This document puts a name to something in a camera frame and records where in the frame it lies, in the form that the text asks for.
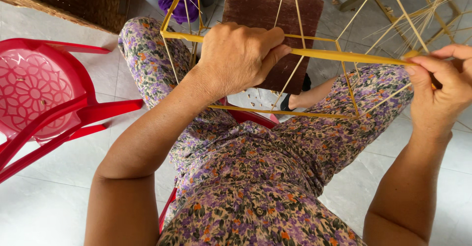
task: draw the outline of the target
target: bamboo frame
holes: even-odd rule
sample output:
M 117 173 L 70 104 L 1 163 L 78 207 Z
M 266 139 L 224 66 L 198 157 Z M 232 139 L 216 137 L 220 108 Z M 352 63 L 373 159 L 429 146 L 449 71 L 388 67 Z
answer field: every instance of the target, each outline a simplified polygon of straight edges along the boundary
M 164 21 L 162 23 L 162 26 L 161 26 L 161 29 L 160 29 L 160 33 L 164 39 L 164 43 L 166 45 L 166 50 L 168 52 L 168 55 L 169 55 L 169 59 L 170 59 L 170 62 L 171 62 L 171 65 L 172 65 L 172 68 L 174 70 L 174 74 L 176 75 L 176 78 L 177 78 L 177 73 L 175 71 L 175 68 L 174 68 L 174 63 L 173 63 L 173 58 L 172 56 L 170 55 L 169 53 L 169 50 L 168 50 L 168 46 L 167 46 L 167 43 L 166 43 L 166 39 L 167 38 L 171 38 L 171 39 L 185 39 L 185 40 L 188 40 L 188 41 L 191 41 L 193 43 L 195 43 L 195 47 L 193 48 L 193 57 L 192 57 L 192 66 L 194 65 L 194 57 L 196 55 L 196 46 L 198 43 L 203 43 L 203 37 L 200 36 L 201 34 L 201 31 L 203 29 L 206 29 L 207 27 L 205 27 L 203 25 L 203 22 L 202 22 L 202 17 L 201 17 L 201 13 L 200 13 L 200 0 L 198 0 L 198 11 L 199 11 L 199 19 L 200 19 L 200 26 L 199 26 L 199 30 L 198 30 L 198 34 L 195 35 L 195 34 L 187 34 L 187 33 L 181 33 L 181 32 L 168 32 L 167 31 L 167 28 L 168 28 L 168 23 L 169 23 L 169 20 L 170 20 L 170 17 L 172 15 L 172 12 L 174 11 L 174 9 L 176 8 L 177 4 L 178 4 L 179 0 L 174 0 L 172 2 L 172 5 L 170 6 L 169 10 L 168 10 L 168 13 L 166 14 L 165 18 L 164 18 Z M 397 0 L 400 8 L 402 8 L 402 10 L 404 11 L 404 8 L 403 8 L 403 5 L 401 4 L 401 2 L 399 0 Z M 297 15 L 298 15 L 298 22 L 299 22 L 299 25 L 300 25 L 300 34 L 301 35 L 292 35 L 292 34 L 286 34 L 285 36 L 286 37 L 293 37 L 293 38 L 300 38 L 302 39 L 302 43 L 303 43 L 303 49 L 292 49 L 292 53 L 293 54 L 297 54 L 297 55 L 300 55 L 301 58 L 300 58 L 300 61 L 298 62 L 297 66 L 294 68 L 291 76 L 289 77 L 289 79 L 287 80 L 287 82 L 285 83 L 285 86 L 284 88 L 282 89 L 282 92 L 280 92 L 280 95 L 277 97 L 277 101 L 274 103 L 274 106 L 272 107 L 271 110 L 257 110 L 257 109 L 248 109 L 248 108 L 240 108 L 240 107 L 234 107 L 234 106 L 221 106 L 221 105 L 209 105 L 208 107 L 209 108 L 216 108 L 216 109 L 226 109 L 226 110 L 240 110 L 240 111 L 251 111 L 251 112 L 259 112 L 259 113 L 274 113 L 274 114 L 286 114 L 286 115 L 295 115 L 295 116 L 314 116 L 314 117 L 332 117 L 332 118 L 353 118 L 353 119 L 357 119 L 357 118 L 360 118 L 360 117 L 363 117 L 365 116 L 368 112 L 371 112 L 372 110 L 374 110 L 375 108 L 377 108 L 378 106 L 380 106 L 381 104 L 383 104 L 384 102 L 386 102 L 388 99 L 392 98 L 393 96 L 397 95 L 399 92 L 403 91 L 404 89 L 406 89 L 408 86 L 410 85 L 406 85 L 404 87 L 402 87 L 400 90 L 396 91 L 395 93 L 393 93 L 392 95 L 390 95 L 388 98 L 380 101 L 379 103 L 377 103 L 376 105 L 374 105 L 372 108 L 370 109 L 366 109 L 364 111 L 364 113 L 361 115 L 359 113 L 359 109 L 357 107 L 357 103 L 355 101 L 355 97 L 354 97 L 354 90 L 353 90 L 353 87 L 349 81 L 349 76 L 347 75 L 347 72 L 346 72 L 346 69 L 345 69 L 345 62 L 354 62 L 354 65 L 355 65 L 355 68 L 356 68 L 356 71 L 357 71 L 357 75 L 359 75 L 359 70 L 357 68 L 357 63 L 359 62 L 363 62 L 363 63 L 382 63 L 382 64 L 397 64 L 397 65 L 415 65 L 415 64 L 412 64 L 412 63 L 408 63 L 408 62 L 405 62 L 405 61 L 402 61 L 402 60 L 398 60 L 398 59 L 393 59 L 393 58 L 385 58 L 385 57 L 380 57 L 380 56 L 373 56 L 373 55 L 368 55 L 367 53 L 373 48 L 371 48 L 366 54 L 360 54 L 360 53 L 350 53 L 350 52 L 343 52 L 341 50 L 341 47 L 339 45 L 339 38 L 341 37 L 342 33 L 347 29 L 348 26 L 351 25 L 351 22 L 354 20 L 354 18 L 357 16 L 357 14 L 359 13 L 359 11 L 361 11 L 362 9 L 362 6 L 357 10 L 356 14 L 354 15 L 354 17 L 351 19 L 351 21 L 349 22 L 349 24 L 345 27 L 345 29 L 343 30 L 343 32 L 339 35 L 339 37 L 336 39 L 336 40 L 332 40 L 332 39 L 325 39 L 325 38 L 318 38 L 318 37 L 310 37 L 310 36 L 304 36 L 303 34 L 303 28 L 302 28 L 302 22 L 301 22 L 301 17 L 300 17 L 300 10 L 298 8 L 298 1 L 295 0 L 295 4 L 296 4 L 296 9 L 297 9 Z M 416 33 L 416 36 L 418 38 L 418 40 L 422 43 L 423 47 L 425 49 L 427 49 L 425 43 L 423 42 L 423 40 L 421 39 L 420 37 L 420 34 L 417 32 L 416 28 L 414 27 L 414 24 L 411 22 L 411 19 L 409 17 L 409 15 L 404 11 L 404 14 L 402 15 L 401 18 L 399 18 L 398 20 L 402 19 L 402 18 L 406 18 L 411 27 L 413 28 L 413 30 L 415 31 Z M 392 21 L 392 23 L 394 23 L 382 36 L 381 38 L 375 43 L 375 45 L 392 29 L 392 28 L 396 28 L 396 24 L 397 24 L 397 21 Z M 334 42 L 335 43 L 335 46 L 336 46 L 336 51 L 330 51 L 330 50 L 313 50 L 313 49 L 306 49 L 305 47 L 305 39 L 312 39 L 312 40 L 318 40 L 318 41 L 328 41 L 328 42 Z M 295 71 L 297 70 L 299 64 L 301 63 L 302 59 L 304 57 L 312 57 L 312 58 L 321 58 L 321 59 L 331 59 L 331 60 L 338 60 L 338 61 L 341 61 L 341 64 L 342 64 L 342 67 L 343 67 L 343 71 L 344 71 L 344 77 L 346 79 L 346 83 L 347 83 L 347 86 L 348 86 L 348 90 L 349 90 L 349 94 L 350 94 L 350 97 L 351 97 L 351 100 L 352 100 L 352 104 L 353 104 L 353 107 L 355 109 L 355 115 L 354 116 L 347 116 L 347 115 L 338 115 L 338 114 L 325 114 L 325 113 L 310 113 L 310 112 L 289 112 L 289 111 L 281 111 L 281 110 L 273 110 L 275 105 L 277 104 L 277 102 L 279 101 L 280 99 L 280 96 L 282 95 L 283 91 L 285 90 L 286 86 L 288 85 L 288 83 L 290 82 L 290 80 L 292 79 L 292 76 L 294 75 Z
M 429 38 L 428 40 L 426 40 L 424 43 L 425 43 L 425 46 L 421 46 L 419 47 L 418 49 L 415 49 L 415 46 L 412 46 L 409 42 L 409 40 L 405 37 L 404 33 L 402 32 L 401 28 L 399 28 L 397 26 L 397 22 L 398 22 L 398 19 L 402 19 L 404 18 L 404 15 L 402 15 L 401 17 L 395 17 L 394 15 L 388 13 L 385 9 L 385 6 L 381 3 L 380 0 L 375 0 L 377 2 L 377 5 L 381 8 L 381 10 L 384 12 L 385 16 L 390 20 L 390 22 L 392 24 L 395 24 L 394 28 L 398 31 L 398 34 L 403 38 L 403 40 L 405 41 L 405 43 L 407 44 L 408 48 L 410 48 L 411 50 L 417 50 L 418 52 L 421 52 L 422 50 L 425 50 L 426 52 L 428 52 L 428 48 L 427 46 L 429 44 L 431 44 L 433 41 L 435 41 L 437 38 L 439 38 L 441 35 L 443 34 L 446 34 L 450 39 L 451 39 L 451 43 L 456 43 L 456 41 L 454 40 L 454 34 L 453 32 L 455 31 L 460 31 L 460 30 L 455 30 L 455 31 L 450 31 L 449 27 L 452 26 L 462 15 L 464 14 L 468 14 L 468 13 L 471 13 L 472 11 L 465 11 L 465 12 L 462 12 L 458 7 L 457 5 L 455 4 L 455 2 L 453 0 L 448 0 L 448 4 L 450 5 L 452 11 L 456 14 L 456 16 L 454 16 L 449 22 L 444 22 L 444 20 L 440 17 L 440 15 L 436 12 L 436 10 L 434 10 L 433 12 L 433 15 L 434 15 L 434 18 L 435 20 L 437 20 L 437 22 L 440 24 L 441 26 L 441 29 L 436 32 L 431 38 Z M 432 4 L 432 1 L 431 0 L 426 0 L 427 4 L 428 5 L 431 5 Z M 411 14 L 408 14 L 409 17 L 416 17 L 416 16 L 419 16 L 421 14 L 424 14 L 425 12 L 428 12 L 430 11 L 430 7 L 428 8 L 425 8 L 425 9 L 420 9 L 420 10 L 417 10 Z

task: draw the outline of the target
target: wooden board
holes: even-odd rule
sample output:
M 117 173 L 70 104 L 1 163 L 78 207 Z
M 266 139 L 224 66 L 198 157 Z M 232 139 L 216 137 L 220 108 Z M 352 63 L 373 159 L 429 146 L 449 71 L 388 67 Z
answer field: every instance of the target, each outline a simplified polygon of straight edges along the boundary
M 274 27 L 280 0 L 225 0 L 222 22 L 236 22 L 248 27 Z M 322 0 L 298 0 L 304 36 L 315 36 L 318 21 L 323 10 Z M 300 25 L 295 0 L 282 0 L 277 26 L 285 34 L 300 35 Z M 302 39 L 285 38 L 284 44 L 292 48 L 303 48 Z M 313 47 L 313 40 L 305 40 L 307 49 Z M 286 81 L 300 60 L 299 55 L 288 54 L 272 68 L 266 80 L 256 86 L 282 91 Z M 309 58 L 305 57 L 285 89 L 286 93 L 300 94 Z

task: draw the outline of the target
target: purple fabric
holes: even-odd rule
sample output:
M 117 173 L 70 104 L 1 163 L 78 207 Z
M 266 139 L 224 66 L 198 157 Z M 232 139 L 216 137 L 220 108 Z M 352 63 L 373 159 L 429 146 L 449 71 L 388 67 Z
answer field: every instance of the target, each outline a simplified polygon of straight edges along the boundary
M 159 0 L 159 7 L 164 11 L 164 13 L 167 14 L 167 11 L 169 10 L 173 1 L 174 0 Z M 198 0 L 187 0 L 188 16 L 190 18 L 190 22 L 193 22 L 198 18 L 198 8 L 196 7 L 197 4 Z M 182 24 L 183 22 L 187 22 L 187 13 L 185 11 L 184 0 L 179 0 L 172 14 L 177 23 Z

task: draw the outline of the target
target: chair seat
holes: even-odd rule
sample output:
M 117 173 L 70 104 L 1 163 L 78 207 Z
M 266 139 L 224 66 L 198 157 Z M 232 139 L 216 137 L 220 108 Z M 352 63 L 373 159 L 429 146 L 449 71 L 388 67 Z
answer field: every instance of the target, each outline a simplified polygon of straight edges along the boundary
M 0 131 L 7 137 L 47 110 L 85 93 L 80 83 L 71 81 L 75 77 L 71 65 L 56 59 L 57 50 L 44 44 L 38 47 L 47 50 L 39 52 L 13 39 L 9 50 L 0 50 Z M 34 138 L 54 137 L 79 122 L 75 113 L 69 113 L 46 125 Z

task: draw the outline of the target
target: left hand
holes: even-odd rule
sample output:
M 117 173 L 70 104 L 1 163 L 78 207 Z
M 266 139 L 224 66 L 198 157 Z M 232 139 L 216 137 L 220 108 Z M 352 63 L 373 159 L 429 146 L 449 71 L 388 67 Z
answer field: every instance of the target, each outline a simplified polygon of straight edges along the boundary
M 213 101 L 262 83 L 291 48 L 284 32 L 249 28 L 234 22 L 214 26 L 204 37 L 202 57 L 189 74 Z
M 409 59 L 417 66 L 405 68 L 414 86 L 411 105 L 413 131 L 423 138 L 450 139 L 457 117 L 472 103 L 472 47 L 451 44 L 430 56 Z M 429 72 L 443 85 L 432 90 Z

